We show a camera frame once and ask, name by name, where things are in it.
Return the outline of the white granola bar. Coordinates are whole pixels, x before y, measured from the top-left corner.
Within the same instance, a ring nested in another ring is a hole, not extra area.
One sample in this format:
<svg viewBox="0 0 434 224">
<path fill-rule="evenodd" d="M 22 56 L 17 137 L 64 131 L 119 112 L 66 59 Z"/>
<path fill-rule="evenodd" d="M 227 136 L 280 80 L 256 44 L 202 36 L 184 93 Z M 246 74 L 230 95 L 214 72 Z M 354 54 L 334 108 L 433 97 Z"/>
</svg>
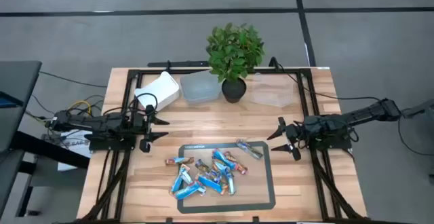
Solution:
<svg viewBox="0 0 434 224">
<path fill-rule="evenodd" d="M 251 155 L 254 159 L 260 160 L 263 157 L 263 154 L 258 150 L 256 150 L 255 148 L 253 148 L 253 146 L 251 146 L 247 141 L 242 139 L 237 139 L 235 143 L 242 151 Z"/>
</svg>

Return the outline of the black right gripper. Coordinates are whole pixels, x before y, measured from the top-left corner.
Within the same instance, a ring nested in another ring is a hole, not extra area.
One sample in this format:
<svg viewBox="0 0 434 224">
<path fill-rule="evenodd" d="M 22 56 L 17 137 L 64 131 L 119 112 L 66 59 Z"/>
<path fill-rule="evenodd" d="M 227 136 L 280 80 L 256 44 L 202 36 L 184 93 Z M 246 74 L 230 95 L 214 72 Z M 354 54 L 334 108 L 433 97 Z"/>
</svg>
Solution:
<svg viewBox="0 0 434 224">
<path fill-rule="evenodd" d="M 300 127 L 294 124 L 286 125 L 286 122 L 283 117 L 278 118 L 279 126 L 272 135 L 270 135 L 267 140 L 272 140 L 279 136 L 284 136 L 287 140 L 287 143 L 275 148 L 272 148 L 272 151 L 286 151 L 292 155 L 295 161 L 301 159 L 301 153 L 299 148 L 296 146 L 296 143 L 300 142 L 301 130 Z"/>
</svg>

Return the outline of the red granola bar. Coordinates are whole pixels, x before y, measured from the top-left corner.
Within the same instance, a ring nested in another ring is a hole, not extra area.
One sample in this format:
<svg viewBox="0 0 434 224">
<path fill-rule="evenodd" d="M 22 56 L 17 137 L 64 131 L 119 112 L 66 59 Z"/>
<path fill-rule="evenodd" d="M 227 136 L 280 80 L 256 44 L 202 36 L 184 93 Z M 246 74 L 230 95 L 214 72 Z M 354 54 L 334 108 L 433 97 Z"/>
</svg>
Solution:
<svg viewBox="0 0 434 224">
<path fill-rule="evenodd" d="M 231 163 L 231 170 L 236 170 L 242 175 L 245 175 L 248 172 L 248 168 L 233 156 L 230 151 L 225 151 L 224 156 L 227 161 Z"/>
</svg>

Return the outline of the dark grey desk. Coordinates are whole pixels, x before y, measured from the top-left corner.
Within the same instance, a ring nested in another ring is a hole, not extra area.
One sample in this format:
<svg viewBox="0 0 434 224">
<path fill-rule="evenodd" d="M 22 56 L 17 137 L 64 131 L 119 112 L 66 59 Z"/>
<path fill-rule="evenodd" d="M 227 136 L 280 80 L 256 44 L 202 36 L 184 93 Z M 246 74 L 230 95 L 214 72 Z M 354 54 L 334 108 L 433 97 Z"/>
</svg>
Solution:
<svg viewBox="0 0 434 224">
<path fill-rule="evenodd" d="M 0 218 L 19 172 L 32 174 L 36 164 L 23 160 L 26 153 L 59 162 L 66 151 L 18 127 L 39 77 L 40 61 L 0 61 Z M 84 158 L 85 168 L 90 159 Z"/>
</svg>

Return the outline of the white cardboard box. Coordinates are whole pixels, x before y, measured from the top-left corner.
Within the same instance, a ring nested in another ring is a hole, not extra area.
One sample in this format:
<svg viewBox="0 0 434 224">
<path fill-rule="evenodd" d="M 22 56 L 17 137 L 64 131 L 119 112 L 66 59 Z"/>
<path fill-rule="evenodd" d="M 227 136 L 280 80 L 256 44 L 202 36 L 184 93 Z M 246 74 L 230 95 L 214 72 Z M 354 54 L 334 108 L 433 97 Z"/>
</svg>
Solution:
<svg viewBox="0 0 434 224">
<path fill-rule="evenodd" d="M 90 139 L 86 136 L 92 135 L 91 131 L 87 130 L 70 130 L 60 133 L 60 142 L 58 143 L 66 152 L 61 154 L 61 159 L 58 162 L 57 171 L 65 172 L 77 168 L 85 168 L 85 160 L 90 159 Z"/>
</svg>

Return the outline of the white plastic bin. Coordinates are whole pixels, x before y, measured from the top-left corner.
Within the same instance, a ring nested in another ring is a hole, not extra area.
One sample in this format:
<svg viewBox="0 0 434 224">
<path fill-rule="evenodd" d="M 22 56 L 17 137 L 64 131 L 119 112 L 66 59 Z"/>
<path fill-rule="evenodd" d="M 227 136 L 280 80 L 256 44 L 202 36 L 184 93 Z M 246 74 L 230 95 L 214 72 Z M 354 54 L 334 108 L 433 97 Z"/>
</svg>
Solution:
<svg viewBox="0 0 434 224">
<path fill-rule="evenodd" d="M 156 111 L 160 111 L 179 98 L 180 86 L 168 72 L 163 71 L 155 81 L 136 88 L 134 95 L 143 107 L 153 105 Z"/>
</svg>

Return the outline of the frosted plastic container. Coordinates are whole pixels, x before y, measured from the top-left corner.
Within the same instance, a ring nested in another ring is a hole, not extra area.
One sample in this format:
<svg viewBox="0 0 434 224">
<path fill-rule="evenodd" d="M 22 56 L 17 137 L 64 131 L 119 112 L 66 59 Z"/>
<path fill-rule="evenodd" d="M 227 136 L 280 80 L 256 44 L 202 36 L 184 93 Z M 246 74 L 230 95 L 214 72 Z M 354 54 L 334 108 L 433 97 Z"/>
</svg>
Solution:
<svg viewBox="0 0 434 224">
<path fill-rule="evenodd" d="M 189 104 L 198 104 L 216 100 L 220 96 L 221 86 L 218 76 L 209 70 L 183 75 L 180 78 L 182 96 Z"/>
</svg>

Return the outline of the blue orange snack bag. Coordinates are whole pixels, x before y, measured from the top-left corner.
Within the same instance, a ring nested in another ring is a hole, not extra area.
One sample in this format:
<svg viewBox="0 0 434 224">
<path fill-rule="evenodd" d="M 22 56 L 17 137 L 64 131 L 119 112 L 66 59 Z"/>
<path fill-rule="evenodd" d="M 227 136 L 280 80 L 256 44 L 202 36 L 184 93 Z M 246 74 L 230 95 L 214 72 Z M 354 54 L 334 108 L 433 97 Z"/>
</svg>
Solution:
<svg viewBox="0 0 434 224">
<path fill-rule="evenodd" d="M 224 182 L 223 176 L 219 173 L 219 171 L 215 171 L 214 169 L 209 170 L 208 176 L 217 184 Z"/>
</svg>

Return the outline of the black aluminium table frame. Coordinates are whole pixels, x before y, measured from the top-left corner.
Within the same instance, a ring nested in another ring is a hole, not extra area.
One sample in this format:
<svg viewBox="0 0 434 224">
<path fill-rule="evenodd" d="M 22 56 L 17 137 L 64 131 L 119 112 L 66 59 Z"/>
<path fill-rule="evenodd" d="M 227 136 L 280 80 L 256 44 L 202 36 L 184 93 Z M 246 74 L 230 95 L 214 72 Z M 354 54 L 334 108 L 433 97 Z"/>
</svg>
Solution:
<svg viewBox="0 0 434 224">
<path fill-rule="evenodd" d="M 336 95 L 329 68 L 287 67 L 287 72 L 299 71 L 304 87 L 319 93 Z M 111 70 L 103 103 L 103 112 L 122 105 L 129 72 L 143 71 L 142 85 L 151 83 L 163 69 L 157 68 L 113 68 Z M 270 210 L 246 210 L 230 212 L 209 212 L 182 214 L 175 199 L 168 194 L 168 187 L 175 173 L 174 167 L 163 166 L 164 160 L 175 149 L 189 143 L 227 143 L 236 138 L 265 141 L 277 127 L 277 118 L 283 116 L 301 120 L 304 114 L 312 115 L 314 110 L 321 113 L 340 113 L 337 100 L 317 96 L 313 102 L 304 89 L 300 98 L 298 85 L 293 84 L 293 102 L 284 107 L 262 106 L 245 101 L 228 103 L 224 98 L 217 102 L 205 103 L 194 108 L 182 102 L 181 98 L 162 109 L 157 116 L 169 121 L 170 125 L 155 126 L 153 130 L 169 132 L 156 140 L 150 153 L 135 148 L 130 155 L 121 223 L 164 222 L 173 218 L 174 223 L 234 223 L 252 222 L 258 217 L 261 222 L 322 221 L 319 197 L 309 151 L 302 150 L 302 159 L 296 163 L 288 153 L 271 152 L 271 170 L 276 196 L 276 205 Z M 92 154 L 87 169 L 85 185 L 81 196 L 77 219 L 88 214 L 96 203 L 96 194 L 104 165 L 105 152 Z M 352 208 L 363 217 L 367 216 L 366 206 L 357 178 L 355 163 L 348 153 L 340 149 L 329 149 L 329 159 L 334 173 L 336 187 Z"/>
</svg>

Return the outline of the clear plastic container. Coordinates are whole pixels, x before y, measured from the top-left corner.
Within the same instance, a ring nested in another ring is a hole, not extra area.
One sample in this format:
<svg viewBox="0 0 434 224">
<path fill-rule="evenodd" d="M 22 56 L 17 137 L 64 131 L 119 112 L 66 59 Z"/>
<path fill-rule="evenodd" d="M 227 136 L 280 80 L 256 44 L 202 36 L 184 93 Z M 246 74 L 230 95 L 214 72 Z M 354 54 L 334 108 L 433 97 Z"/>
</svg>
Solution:
<svg viewBox="0 0 434 224">
<path fill-rule="evenodd" d="M 283 108 L 293 102 L 294 81 L 287 75 L 256 73 L 252 78 L 252 102 Z"/>
</svg>

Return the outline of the black bar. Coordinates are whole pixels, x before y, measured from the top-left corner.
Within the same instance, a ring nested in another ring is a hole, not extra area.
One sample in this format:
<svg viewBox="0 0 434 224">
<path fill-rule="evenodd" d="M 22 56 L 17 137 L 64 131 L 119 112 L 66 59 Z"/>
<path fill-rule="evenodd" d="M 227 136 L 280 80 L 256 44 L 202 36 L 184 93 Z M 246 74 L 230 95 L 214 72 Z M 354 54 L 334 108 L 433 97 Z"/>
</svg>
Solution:
<svg viewBox="0 0 434 224">
<path fill-rule="evenodd" d="M 209 66 L 208 61 L 186 60 L 186 61 L 177 61 L 177 62 L 170 61 L 170 62 L 172 64 L 172 67 L 208 67 Z M 165 62 L 150 62 L 147 64 L 147 67 L 164 67 L 164 68 L 166 68 L 166 64 L 167 64 L 167 61 L 165 61 Z"/>
</svg>

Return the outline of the black plant pot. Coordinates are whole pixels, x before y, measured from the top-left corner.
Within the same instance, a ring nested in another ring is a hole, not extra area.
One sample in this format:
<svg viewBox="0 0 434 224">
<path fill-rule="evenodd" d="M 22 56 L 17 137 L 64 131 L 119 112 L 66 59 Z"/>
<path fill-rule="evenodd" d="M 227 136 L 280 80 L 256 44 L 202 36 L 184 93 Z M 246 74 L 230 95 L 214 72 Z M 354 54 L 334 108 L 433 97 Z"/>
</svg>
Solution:
<svg viewBox="0 0 434 224">
<path fill-rule="evenodd" d="M 229 103 L 237 103 L 244 96 L 247 86 L 241 78 L 235 81 L 224 80 L 222 83 L 222 93 Z"/>
</svg>

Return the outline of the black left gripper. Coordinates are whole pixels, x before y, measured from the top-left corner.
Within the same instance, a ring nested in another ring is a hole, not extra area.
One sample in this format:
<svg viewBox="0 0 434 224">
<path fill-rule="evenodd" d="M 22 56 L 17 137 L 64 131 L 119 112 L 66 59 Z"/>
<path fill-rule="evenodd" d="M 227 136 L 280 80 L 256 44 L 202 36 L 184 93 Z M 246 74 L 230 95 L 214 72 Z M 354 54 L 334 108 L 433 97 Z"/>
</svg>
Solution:
<svg viewBox="0 0 434 224">
<path fill-rule="evenodd" d="M 152 124 L 170 125 L 170 122 L 157 118 L 153 105 L 147 105 L 144 114 L 137 111 L 134 112 L 133 125 L 135 132 L 144 136 L 139 144 L 139 149 L 144 153 L 150 152 L 153 141 L 168 135 L 168 132 L 152 132 Z"/>
</svg>

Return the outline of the green leafy plant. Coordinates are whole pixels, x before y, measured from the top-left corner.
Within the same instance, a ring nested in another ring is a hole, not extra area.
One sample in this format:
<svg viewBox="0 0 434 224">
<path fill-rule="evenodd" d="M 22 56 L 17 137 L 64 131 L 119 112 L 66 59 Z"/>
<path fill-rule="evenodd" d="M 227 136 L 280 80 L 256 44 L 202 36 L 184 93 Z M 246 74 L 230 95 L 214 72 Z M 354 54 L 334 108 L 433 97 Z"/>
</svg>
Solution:
<svg viewBox="0 0 434 224">
<path fill-rule="evenodd" d="M 262 63 L 264 42 L 251 24 L 216 26 L 207 41 L 208 64 L 219 82 L 245 78 Z"/>
</svg>

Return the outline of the black-bordered clear mat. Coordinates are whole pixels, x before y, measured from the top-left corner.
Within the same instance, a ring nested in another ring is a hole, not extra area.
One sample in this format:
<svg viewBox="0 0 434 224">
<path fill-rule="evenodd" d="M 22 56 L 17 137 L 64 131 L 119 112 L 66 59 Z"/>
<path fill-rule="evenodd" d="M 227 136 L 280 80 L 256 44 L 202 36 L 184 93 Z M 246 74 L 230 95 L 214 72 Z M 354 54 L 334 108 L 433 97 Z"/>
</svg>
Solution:
<svg viewBox="0 0 434 224">
<path fill-rule="evenodd" d="M 212 151 L 217 148 L 230 152 L 248 168 L 245 175 L 233 171 L 235 177 L 235 194 L 219 194 L 211 187 L 205 195 L 197 193 L 177 202 L 182 214 L 202 214 L 209 212 L 230 212 L 247 210 L 268 210 L 275 206 L 275 192 L 269 157 L 269 147 L 263 141 L 249 143 L 262 154 L 257 160 L 235 143 L 214 143 L 183 145 L 178 150 L 180 157 L 193 157 L 202 160 L 208 166 L 212 163 Z"/>
</svg>

